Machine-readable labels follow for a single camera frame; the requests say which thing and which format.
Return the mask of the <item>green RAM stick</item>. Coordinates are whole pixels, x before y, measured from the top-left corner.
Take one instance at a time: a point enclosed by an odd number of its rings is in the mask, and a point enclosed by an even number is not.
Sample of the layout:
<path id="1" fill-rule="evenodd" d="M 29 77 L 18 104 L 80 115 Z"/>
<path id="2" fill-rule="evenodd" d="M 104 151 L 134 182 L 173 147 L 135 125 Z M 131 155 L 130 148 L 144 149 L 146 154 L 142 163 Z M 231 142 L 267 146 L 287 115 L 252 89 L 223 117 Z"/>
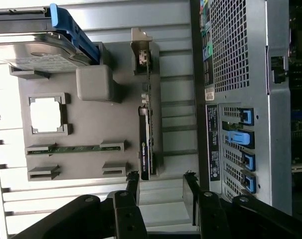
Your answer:
<path id="1" fill-rule="evenodd" d="M 120 146 L 102 147 L 99 145 L 90 146 L 53 146 L 48 149 L 28 150 L 29 154 L 60 154 L 60 153 L 80 153 L 80 152 L 99 152 L 99 151 L 120 151 Z"/>

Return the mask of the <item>open PC case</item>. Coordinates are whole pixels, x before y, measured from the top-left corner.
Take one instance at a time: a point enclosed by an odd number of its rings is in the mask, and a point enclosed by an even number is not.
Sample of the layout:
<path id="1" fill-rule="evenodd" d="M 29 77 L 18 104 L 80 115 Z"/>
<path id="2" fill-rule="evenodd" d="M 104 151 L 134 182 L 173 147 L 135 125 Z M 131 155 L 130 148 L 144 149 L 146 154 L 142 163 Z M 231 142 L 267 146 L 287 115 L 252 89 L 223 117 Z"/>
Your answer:
<path id="1" fill-rule="evenodd" d="M 199 184 L 231 201 L 253 196 L 287 214 L 293 210 L 291 12 L 302 0 L 188 0 L 194 76 Z M 288 81 L 271 82 L 271 57 L 284 56 Z M 254 125 L 239 108 L 254 109 Z M 228 141 L 228 131 L 251 130 L 255 149 Z M 256 170 L 242 164 L 255 155 Z M 249 193 L 244 175 L 256 177 Z"/>

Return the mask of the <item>black case latch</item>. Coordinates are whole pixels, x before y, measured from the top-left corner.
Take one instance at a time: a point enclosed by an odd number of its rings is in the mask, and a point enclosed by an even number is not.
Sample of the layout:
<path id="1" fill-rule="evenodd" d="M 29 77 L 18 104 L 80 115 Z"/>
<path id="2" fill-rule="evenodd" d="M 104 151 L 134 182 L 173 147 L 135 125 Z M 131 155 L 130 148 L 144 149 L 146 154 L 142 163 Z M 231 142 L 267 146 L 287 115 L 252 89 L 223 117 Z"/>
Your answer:
<path id="1" fill-rule="evenodd" d="M 282 84 L 288 81 L 288 71 L 285 67 L 284 56 L 271 57 L 271 82 Z"/>

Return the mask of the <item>silver CPU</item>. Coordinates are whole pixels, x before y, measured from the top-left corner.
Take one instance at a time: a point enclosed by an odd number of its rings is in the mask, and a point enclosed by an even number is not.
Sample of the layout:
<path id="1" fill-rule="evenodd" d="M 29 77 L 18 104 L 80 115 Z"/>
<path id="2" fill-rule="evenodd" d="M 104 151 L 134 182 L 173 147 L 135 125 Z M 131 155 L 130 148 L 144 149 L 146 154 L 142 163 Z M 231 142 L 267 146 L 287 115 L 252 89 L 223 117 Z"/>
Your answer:
<path id="1" fill-rule="evenodd" d="M 30 103 L 31 126 L 34 133 L 58 132 L 62 126 L 60 103 L 54 98 L 38 98 Z"/>

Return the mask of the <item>hard disk with blue carrier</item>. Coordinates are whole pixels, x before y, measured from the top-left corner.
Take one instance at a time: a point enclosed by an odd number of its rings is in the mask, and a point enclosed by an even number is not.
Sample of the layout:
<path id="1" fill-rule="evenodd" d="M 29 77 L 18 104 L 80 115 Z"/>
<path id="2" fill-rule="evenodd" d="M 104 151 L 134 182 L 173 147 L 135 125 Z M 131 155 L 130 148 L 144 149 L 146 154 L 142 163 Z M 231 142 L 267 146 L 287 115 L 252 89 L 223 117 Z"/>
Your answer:
<path id="1" fill-rule="evenodd" d="M 100 64 L 100 50 L 68 10 L 0 10 L 0 64 L 19 71 L 72 72 Z"/>

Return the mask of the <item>grey parts rack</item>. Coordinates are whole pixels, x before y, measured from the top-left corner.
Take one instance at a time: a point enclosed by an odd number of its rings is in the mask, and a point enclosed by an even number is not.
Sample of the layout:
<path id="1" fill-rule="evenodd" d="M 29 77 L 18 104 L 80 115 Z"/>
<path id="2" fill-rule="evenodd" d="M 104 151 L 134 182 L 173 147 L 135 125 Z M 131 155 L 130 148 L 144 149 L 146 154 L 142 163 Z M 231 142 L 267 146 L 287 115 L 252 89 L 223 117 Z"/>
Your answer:
<path id="1" fill-rule="evenodd" d="M 122 177 L 140 174 L 139 115 L 144 75 L 134 75 L 131 41 L 98 43 L 100 64 L 82 66 L 72 72 L 41 73 L 19 71 L 22 128 L 29 181 Z M 160 152 L 160 85 L 158 49 L 151 42 L 155 106 L 153 125 L 155 156 Z M 38 98 L 54 98 L 60 103 L 62 126 L 58 132 L 34 133 L 30 103 Z M 32 149 L 53 146 L 120 146 L 120 151 L 60 154 L 29 154 Z"/>

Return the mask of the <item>green motherboard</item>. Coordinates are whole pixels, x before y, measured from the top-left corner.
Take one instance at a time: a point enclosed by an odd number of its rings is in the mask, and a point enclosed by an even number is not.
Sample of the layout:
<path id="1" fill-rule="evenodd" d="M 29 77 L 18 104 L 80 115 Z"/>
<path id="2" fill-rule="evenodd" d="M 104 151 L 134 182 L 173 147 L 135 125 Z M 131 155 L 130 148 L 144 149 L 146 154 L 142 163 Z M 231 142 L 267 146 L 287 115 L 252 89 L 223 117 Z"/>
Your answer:
<path id="1" fill-rule="evenodd" d="M 291 12 L 289 79 L 291 91 L 292 165 L 302 163 L 302 9 Z M 302 191 L 302 173 L 292 173 L 293 190 Z"/>

